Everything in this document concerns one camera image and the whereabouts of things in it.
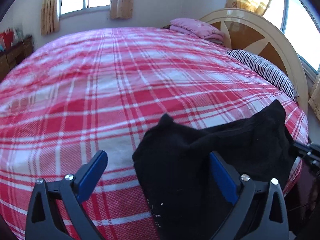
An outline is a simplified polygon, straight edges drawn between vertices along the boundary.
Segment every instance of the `wooden headboard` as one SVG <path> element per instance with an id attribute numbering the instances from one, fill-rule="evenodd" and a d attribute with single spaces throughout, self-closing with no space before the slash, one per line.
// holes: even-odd
<path id="1" fill-rule="evenodd" d="M 263 17 L 242 9 L 222 9 L 200 19 L 225 34 L 224 45 L 259 55 L 280 68 L 299 93 L 299 107 L 308 113 L 307 79 L 298 54 L 272 23 Z"/>

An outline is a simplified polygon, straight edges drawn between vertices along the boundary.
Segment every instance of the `bedspread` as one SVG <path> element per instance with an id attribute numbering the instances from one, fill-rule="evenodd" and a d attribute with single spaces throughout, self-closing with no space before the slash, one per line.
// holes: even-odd
<path id="1" fill-rule="evenodd" d="M 55 40 L 11 71 L 0 84 L 0 213 L 17 237 L 36 179 L 62 179 L 101 149 L 109 163 L 83 204 L 89 217 L 108 240 L 158 239 L 132 153 L 164 113 L 201 129 L 278 99 L 289 132 L 306 143 L 305 114 L 225 50 L 170 30 L 104 29 Z M 300 170 L 297 159 L 285 192 Z"/>

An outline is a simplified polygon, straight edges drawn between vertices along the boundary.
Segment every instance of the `metal bolt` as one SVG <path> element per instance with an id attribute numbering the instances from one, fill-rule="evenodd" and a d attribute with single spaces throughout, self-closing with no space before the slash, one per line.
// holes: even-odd
<path id="1" fill-rule="evenodd" d="M 66 180 L 70 181 L 70 180 L 73 180 L 74 176 L 73 174 L 68 174 L 64 177 Z"/>
<path id="2" fill-rule="evenodd" d="M 272 183 L 273 185 L 278 185 L 278 184 L 279 184 L 279 181 L 278 181 L 277 179 L 273 178 L 273 179 L 271 179 L 271 183 Z"/>
<path id="3" fill-rule="evenodd" d="M 40 185 L 40 184 L 42 184 L 42 183 L 43 183 L 43 179 L 37 179 L 37 180 L 36 180 L 36 184 Z"/>
<path id="4" fill-rule="evenodd" d="M 249 180 L 250 180 L 250 176 L 247 175 L 247 174 L 242 174 L 242 175 L 241 175 L 241 179 L 242 179 L 243 181 L 249 181 Z"/>

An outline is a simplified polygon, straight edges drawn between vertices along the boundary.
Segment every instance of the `stack of folded bedding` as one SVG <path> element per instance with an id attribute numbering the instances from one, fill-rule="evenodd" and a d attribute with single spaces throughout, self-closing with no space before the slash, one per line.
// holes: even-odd
<path id="1" fill-rule="evenodd" d="M 223 44 L 223 32 L 212 25 L 189 18 L 178 18 L 171 21 L 170 30 L 201 38 L 210 42 Z"/>

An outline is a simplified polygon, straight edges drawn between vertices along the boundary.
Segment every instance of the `black garment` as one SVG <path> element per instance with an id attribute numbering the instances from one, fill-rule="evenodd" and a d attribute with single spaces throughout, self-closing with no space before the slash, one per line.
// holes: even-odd
<path id="1" fill-rule="evenodd" d="M 251 118 L 202 130 L 163 115 L 132 156 L 161 239 L 209 239 L 231 211 L 210 176 L 212 151 L 240 174 L 277 178 L 284 188 L 295 161 L 284 120 L 277 100 Z"/>

